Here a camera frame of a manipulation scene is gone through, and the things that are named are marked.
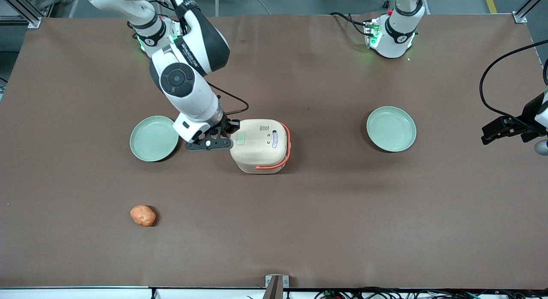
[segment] beige container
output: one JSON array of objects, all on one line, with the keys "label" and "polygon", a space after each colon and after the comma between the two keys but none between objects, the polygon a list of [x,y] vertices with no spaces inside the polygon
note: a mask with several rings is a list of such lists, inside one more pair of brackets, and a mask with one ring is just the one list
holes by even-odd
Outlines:
[{"label": "beige container", "polygon": [[280,171],[291,151],[289,129],[270,119],[248,119],[240,122],[238,131],[230,135],[230,149],[239,168],[250,174],[274,174]]}]

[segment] gray floor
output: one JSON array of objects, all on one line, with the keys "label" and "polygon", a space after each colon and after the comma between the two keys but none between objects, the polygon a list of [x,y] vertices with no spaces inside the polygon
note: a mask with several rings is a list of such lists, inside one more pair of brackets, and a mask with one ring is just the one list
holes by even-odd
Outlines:
[{"label": "gray floor", "polygon": [[[215,0],[196,0],[206,16],[215,15]],[[238,16],[243,14],[266,14],[266,10],[257,0],[219,0],[220,16]],[[366,12],[384,12],[384,0],[261,0],[272,14],[328,14],[343,12],[363,14]],[[526,0],[494,0],[497,12],[517,10]],[[489,9],[485,0],[428,0],[432,14],[487,14]],[[163,14],[172,15],[167,9]],[[52,14],[55,17],[74,18],[118,18],[110,12],[102,12],[92,6],[88,0],[63,0],[57,4]],[[533,41],[548,39],[548,0],[538,4],[527,15],[528,28]],[[0,26],[0,51],[19,51],[26,28],[23,26]],[[538,49],[544,62],[548,58],[548,45]],[[9,78],[17,54],[0,53],[0,77]]]}]

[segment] gray cylinder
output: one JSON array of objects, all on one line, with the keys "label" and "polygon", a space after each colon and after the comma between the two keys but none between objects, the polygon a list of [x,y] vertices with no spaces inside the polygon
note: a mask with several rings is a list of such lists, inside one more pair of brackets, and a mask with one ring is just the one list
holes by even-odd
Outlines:
[{"label": "gray cylinder", "polygon": [[535,152],[542,155],[542,156],[548,156],[548,139],[545,139],[544,141],[539,141],[535,144]]}]

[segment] orange handle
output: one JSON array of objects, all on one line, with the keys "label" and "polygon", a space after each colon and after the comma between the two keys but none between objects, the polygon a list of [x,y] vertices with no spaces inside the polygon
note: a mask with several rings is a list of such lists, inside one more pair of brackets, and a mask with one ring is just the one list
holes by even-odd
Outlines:
[{"label": "orange handle", "polygon": [[287,162],[287,160],[289,160],[289,156],[291,155],[291,134],[290,134],[289,129],[287,128],[287,126],[284,125],[283,123],[281,123],[281,124],[283,125],[283,128],[286,129],[286,133],[287,133],[287,155],[286,155],[286,158],[283,159],[282,162],[280,162],[276,165],[272,165],[272,166],[255,166],[255,170],[274,170],[275,168],[278,168],[278,167],[284,165]]}]

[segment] label on container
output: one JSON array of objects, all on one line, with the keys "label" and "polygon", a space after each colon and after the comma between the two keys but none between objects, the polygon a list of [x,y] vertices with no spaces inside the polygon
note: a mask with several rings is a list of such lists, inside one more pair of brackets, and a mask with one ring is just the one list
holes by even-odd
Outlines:
[{"label": "label on container", "polygon": [[272,148],[278,147],[278,132],[276,130],[272,131]]}]

